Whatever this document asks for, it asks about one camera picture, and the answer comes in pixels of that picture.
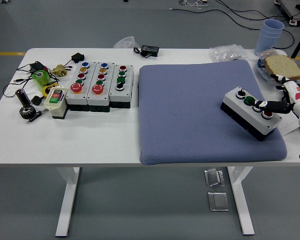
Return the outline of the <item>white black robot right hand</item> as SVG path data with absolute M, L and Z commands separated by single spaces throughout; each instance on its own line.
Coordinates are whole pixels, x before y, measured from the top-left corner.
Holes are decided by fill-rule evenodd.
M 272 113 L 287 114 L 292 111 L 297 116 L 300 125 L 300 87 L 293 80 L 285 76 L 271 74 L 271 77 L 284 86 L 284 89 L 288 93 L 290 103 L 256 100 L 253 106 L 257 109 Z

